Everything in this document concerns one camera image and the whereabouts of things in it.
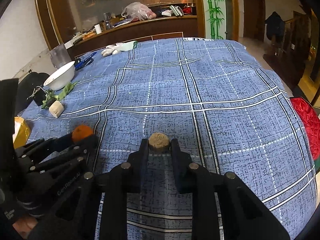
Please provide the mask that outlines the orange mandarin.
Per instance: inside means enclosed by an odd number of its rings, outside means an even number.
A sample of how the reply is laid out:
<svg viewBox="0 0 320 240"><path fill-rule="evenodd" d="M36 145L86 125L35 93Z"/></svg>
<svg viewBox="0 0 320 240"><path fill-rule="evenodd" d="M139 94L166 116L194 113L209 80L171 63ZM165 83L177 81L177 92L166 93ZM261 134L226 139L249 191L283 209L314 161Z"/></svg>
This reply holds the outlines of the orange mandarin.
<svg viewBox="0 0 320 240"><path fill-rule="evenodd" d="M72 141L79 142L91 135L93 135L93 130L89 126L79 125L72 131Z"/></svg>

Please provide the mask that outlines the small beige foam chunk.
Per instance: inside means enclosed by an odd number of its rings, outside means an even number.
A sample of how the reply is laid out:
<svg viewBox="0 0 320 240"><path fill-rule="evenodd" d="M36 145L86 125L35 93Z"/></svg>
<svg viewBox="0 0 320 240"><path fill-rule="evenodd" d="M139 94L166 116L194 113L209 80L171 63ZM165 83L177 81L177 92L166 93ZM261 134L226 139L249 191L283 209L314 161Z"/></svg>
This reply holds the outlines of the small beige foam chunk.
<svg viewBox="0 0 320 240"><path fill-rule="evenodd" d="M149 143L149 148L152 151L158 152L158 153L165 152L170 147L169 138L163 133L159 133L159 132L153 133L149 137L148 143Z"/></svg>

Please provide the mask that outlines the beige foam cube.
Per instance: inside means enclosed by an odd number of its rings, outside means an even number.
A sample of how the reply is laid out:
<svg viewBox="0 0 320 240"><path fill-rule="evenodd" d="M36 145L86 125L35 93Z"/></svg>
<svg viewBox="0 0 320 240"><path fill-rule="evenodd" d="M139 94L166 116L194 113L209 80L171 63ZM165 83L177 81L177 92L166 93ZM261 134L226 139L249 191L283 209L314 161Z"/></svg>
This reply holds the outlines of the beige foam cube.
<svg viewBox="0 0 320 240"><path fill-rule="evenodd" d="M55 118L58 118L64 111L64 106L60 101L54 101L49 107L49 112Z"/></svg>

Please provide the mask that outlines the black binder clip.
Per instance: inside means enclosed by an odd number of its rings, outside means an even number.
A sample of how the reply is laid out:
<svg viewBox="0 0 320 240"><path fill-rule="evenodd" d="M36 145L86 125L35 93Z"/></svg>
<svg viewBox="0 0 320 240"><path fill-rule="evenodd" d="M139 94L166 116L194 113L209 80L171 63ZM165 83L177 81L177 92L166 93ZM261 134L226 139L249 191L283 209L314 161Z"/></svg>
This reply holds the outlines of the black binder clip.
<svg viewBox="0 0 320 240"><path fill-rule="evenodd" d="M32 94L27 97L27 100L32 99L38 106L42 106L43 102L46 101L48 92L40 86L36 86Z"/></svg>

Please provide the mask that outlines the green artificial leaves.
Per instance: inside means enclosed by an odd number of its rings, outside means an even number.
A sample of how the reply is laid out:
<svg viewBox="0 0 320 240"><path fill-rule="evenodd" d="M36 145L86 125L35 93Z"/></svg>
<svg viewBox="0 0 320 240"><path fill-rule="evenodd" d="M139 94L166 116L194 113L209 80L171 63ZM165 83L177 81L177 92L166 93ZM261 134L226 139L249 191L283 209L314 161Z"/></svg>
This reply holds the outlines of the green artificial leaves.
<svg viewBox="0 0 320 240"><path fill-rule="evenodd" d="M59 94L55 94L51 89L44 90L45 99L42 101L41 108L48 109L55 101L62 101L73 90L76 84L77 82L69 82Z"/></svg>

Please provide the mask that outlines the blue scissors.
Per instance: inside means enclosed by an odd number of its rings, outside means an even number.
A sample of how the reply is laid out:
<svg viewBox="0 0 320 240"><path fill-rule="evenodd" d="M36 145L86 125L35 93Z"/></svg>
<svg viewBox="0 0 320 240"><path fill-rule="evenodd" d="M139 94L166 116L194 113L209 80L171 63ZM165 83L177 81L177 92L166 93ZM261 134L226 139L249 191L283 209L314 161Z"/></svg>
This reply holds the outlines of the blue scissors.
<svg viewBox="0 0 320 240"><path fill-rule="evenodd" d="M81 59L81 58L78 58L76 59L75 61L75 64L74 64L74 68L75 70L80 70L88 65L90 65L94 59L93 59L93 56L96 54L97 52L93 52L92 54L90 54L88 57L84 58L84 59Z"/></svg>

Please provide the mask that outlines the clear plastic jug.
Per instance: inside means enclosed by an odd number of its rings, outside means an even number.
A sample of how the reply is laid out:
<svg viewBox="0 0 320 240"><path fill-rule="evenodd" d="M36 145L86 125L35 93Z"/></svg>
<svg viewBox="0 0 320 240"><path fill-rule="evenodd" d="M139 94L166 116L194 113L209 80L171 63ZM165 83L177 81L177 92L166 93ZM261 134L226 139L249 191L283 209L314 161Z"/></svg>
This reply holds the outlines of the clear plastic jug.
<svg viewBox="0 0 320 240"><path fill-rule="evenodd" d="M56 46L49 53L50 60L56 69L72 61L64 43Z"/></svg>

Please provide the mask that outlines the blue plaid tablecloth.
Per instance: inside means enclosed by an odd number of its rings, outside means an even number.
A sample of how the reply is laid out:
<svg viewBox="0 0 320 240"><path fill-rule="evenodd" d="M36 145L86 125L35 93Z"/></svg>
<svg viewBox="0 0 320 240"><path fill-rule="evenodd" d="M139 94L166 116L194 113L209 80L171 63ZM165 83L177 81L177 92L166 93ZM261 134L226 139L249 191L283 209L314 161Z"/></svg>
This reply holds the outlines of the blue plaid tablecloth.
<svg viewBox="0 0 320 240"><path fill-rule="evenodd" d="M99 138L88 164L110 171L155 132L211 172L234 172L294 239L317 206L308 137L281 79L235 41L170 38L94 56L74 77L64 111L30 104L30 141L77 126Z"/></svg>

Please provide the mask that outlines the red quilted cushion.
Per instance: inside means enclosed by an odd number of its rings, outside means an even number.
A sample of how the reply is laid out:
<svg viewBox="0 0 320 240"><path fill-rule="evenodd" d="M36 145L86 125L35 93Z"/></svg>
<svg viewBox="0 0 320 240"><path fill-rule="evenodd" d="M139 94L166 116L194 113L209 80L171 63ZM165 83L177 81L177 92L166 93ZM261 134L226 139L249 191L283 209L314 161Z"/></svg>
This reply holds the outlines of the red quilted cushion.
<svg viewBox="0 0 320 240"><path fill-rule="evenodd" d="M292 97L290 98L290 101L305 127L313 160L317 160L319 158L320 151L319 117L314 108L304 98Z"/></svg>

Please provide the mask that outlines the white work gloves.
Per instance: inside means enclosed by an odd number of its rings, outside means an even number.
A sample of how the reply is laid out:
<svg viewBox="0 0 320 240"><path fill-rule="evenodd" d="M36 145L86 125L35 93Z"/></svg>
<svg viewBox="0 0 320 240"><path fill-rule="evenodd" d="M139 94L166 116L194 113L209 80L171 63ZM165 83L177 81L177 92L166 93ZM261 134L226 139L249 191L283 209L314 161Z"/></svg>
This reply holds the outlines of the white work gloves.
<svg viewBox="0 0 320 240"><path fill-rule="evenodd" d="M138 42L137 41L130 41L130 42L120 42L114 45L108 45L106 48L101 52L103 57L107 57L109 55L115 55L122 51L129 51L136 48Z"/></svg>

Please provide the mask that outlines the white paper cup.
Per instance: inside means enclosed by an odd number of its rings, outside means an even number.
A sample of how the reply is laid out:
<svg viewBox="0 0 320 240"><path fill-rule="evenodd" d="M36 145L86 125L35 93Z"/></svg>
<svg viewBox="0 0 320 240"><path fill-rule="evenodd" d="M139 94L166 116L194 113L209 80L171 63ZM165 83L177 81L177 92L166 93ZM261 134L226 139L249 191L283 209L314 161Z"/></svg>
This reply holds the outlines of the white paper cup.
<svg viewBox="0 0 320 240"><path fill-rule="evenodd" d="M102 33L100 24L96 24L94 28L97 35Z"/></svg>

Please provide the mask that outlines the pink plastic bag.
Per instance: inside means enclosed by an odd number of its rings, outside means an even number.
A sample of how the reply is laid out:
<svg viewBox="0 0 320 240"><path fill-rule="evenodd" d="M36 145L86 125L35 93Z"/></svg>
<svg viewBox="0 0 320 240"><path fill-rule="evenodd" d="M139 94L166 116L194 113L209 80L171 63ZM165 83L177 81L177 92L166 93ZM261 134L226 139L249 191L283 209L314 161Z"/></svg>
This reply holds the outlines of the pink plastic bag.
<svg viewBox="0 0 320 240"><path fill-rule="evenodd" d="M122 17L138 19L139 21L151 20L157 15L146 5L140 2L133 2L126 6L121 13Z"/></svg>

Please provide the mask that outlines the wooden counter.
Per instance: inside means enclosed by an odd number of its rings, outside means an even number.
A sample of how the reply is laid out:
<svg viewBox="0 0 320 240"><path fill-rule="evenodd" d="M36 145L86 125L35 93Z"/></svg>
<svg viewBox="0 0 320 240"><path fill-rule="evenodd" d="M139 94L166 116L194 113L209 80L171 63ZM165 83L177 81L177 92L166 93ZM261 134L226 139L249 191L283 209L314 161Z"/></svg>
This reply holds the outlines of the wooden counter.
<svg viewBox="0 0 320 240"><path fill-rule="evenodd" d="M204 37L203 20L197 16L163 17L137 21L93 35L67 49L72 59L118 42L171 37Z"/></svg>

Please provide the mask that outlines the dark jacket on chair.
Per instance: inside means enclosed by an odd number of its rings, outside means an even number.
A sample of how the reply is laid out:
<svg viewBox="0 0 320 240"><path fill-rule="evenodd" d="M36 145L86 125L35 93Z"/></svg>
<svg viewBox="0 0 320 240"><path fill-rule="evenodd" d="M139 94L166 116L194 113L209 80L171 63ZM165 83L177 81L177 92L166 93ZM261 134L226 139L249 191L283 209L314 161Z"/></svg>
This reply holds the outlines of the dark jacket on chair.
<svg viewBox="0 0 320 240"><path fill-rule="evenodd" d="M266 36L271 41L273 37L277 43L281 43L284 37L285 22L277 12L272 12L265 20Z"/></svg>

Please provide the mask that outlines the bamboo painted pillar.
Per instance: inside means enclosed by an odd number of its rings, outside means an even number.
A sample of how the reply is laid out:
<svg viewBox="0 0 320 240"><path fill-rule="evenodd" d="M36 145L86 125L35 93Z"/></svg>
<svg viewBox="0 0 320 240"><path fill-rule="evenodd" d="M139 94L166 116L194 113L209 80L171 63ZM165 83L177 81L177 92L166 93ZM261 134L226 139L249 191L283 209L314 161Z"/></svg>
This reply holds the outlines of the bamboo painted pillar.
<svg viewBox="0 0 320 240"><path fill-rule="evenodd" d="M208 35L211 39L225 39L225 0L204 0L204 5L207 6L205 15L208 16Z"/></svg>

